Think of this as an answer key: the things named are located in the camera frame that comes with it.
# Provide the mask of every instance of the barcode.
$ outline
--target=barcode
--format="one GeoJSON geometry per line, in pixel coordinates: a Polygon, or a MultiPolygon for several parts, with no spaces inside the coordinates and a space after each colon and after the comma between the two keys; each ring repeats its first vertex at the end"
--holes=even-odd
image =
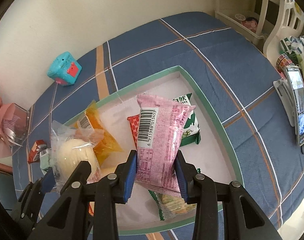
{"type": "Polygon", "coordinates": [[[82,119],[78,120],[77,123],[78,123],[78,127],[82,128],[82,129],[92,128],[92,125],[90,124],[90,122],[87,119],[87,116],[85,114],[83,114],[82,119]]]}
{"type": "Polygon", "coordinates": [[[150,138],[152,131],[151,122],[152,119],[155,120],[155,113],[156,112],[154,109],[141,110],[140,124],[138,126],[138,135],[137,135],[138,141],[148,142],[151,140],[150,138]]]}

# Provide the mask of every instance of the green and white snack package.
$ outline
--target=green and white snack package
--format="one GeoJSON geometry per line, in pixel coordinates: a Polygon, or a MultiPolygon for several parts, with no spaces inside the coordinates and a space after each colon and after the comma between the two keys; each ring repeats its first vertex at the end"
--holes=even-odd
{"type": "MultiPolygon", "coordinates": [[[[192,93],[189,93],[189,94],[183,95],[181,97],[174,98],[173,101],[177,101],[181,104],[191,106],[191,103],[190,103],[191,96],[192,96],[192,93]]],[[[184,145],[187,145],[187,144],[190,144],[193,142],[195,142],[196,144],[199,144],[200,141],[201,141],[200,126],[196,119],[194,111],[192,111],[184,126],[180,146],[184,146],[184,145]]]]}

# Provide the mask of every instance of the blue gripper pad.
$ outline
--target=blue gripper pad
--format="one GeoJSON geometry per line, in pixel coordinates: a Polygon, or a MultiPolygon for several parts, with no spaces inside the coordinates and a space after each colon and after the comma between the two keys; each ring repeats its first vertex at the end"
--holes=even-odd
{"type": "Polygon", "coordinates": [[[178,158],[175,158],[174,161],[175,165],[175,174],[178,179],[179,188],[181,192],[181,197],[184,199],[185,202],[188,201],[188,183],[184,178],[183,170],[178,158]]]}
{"type": "Polygon", "coordinates": [[[123,195],[123,200],[125,203],[131,197],[135,176],[136,176],[136,158],[133,158],[131,161],[131,165],[127,177],[125,179],[124,195],[123,195]]]}

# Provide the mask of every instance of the white label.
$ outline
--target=white label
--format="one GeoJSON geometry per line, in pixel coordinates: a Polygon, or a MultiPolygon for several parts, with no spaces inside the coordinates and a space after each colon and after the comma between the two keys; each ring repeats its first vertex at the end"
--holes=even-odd
{"type": "Polygon", "coordinates": [[[142,148],[152,148],[154,131],[156,126],[157,107],[142,107],[140,113],[140,122],[137,133],[137,146],[142,148]]]}

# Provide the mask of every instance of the orange snack package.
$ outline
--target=orange snack package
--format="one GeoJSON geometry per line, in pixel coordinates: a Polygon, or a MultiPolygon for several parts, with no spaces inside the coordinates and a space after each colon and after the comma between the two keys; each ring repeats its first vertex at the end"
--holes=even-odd
{"type": "Polygon", "coordinates": [[[112,152],[123,152],[115,138],[103,127],[100,116],[97,111],[96,102],[92,101],[80,115],[76,126],[78,128],[93,128],[104,130],[104,138],[93,148],[99,165],[102,165],[105,159],[112,152]]]}

